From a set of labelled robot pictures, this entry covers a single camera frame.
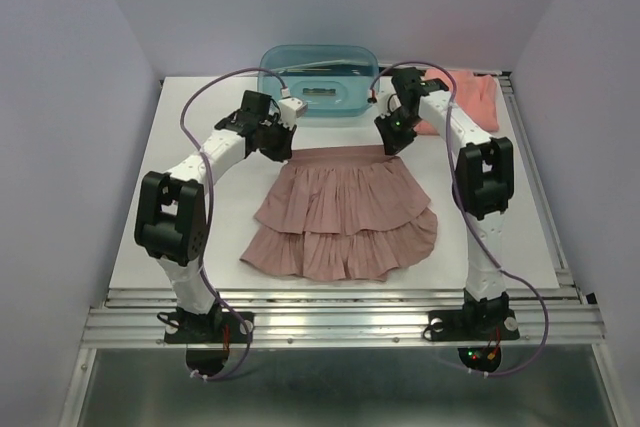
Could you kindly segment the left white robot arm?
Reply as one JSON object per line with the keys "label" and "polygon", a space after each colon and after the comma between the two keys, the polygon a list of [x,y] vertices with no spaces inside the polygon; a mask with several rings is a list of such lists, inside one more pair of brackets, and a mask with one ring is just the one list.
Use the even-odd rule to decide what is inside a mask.
{"label": "left white robot arm", "polygon": [[254,152],[276,162],[290,159],[297,121],[306,110],[288,89],[279,100],[247,90],[239,109],[219,120],[204,142],[196,142],[193,154],[142,178],[134,241],[162,267],[176,296],[176,309],[158,316],[167,342],[212,342],[221,336],[227,317],[204,269],[215,183]]}

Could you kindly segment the dusty pink ruffled skirt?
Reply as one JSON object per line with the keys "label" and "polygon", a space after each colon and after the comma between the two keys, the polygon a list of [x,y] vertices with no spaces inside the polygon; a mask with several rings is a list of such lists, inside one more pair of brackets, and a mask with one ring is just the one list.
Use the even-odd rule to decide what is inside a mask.
{"label": "dusty pink ruffled skirt", "polygon": [[296,150],[254,215],[242,262],[273,276],[384,281],[428,258],[431,199],[380,145]]}

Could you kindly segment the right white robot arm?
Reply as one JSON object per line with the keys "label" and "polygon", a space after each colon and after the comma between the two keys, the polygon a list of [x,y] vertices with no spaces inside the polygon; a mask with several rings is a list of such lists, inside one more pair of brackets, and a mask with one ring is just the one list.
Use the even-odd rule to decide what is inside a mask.
{"label": "right white robot arm", "polygon": [[424,79],[421,61],[384,69],[394,96],[379,105],[374,123],[386,154],[397,155],[428,122],[445,141],[452,197],[466,225],[468,270],[463,304],[429,312],[428,340],[483,340],[493,334],[518,338],[499,262],[504,214],[514,195],[514,147],[506,137],[482,129],[457,104],[458,86],[449,71]]}

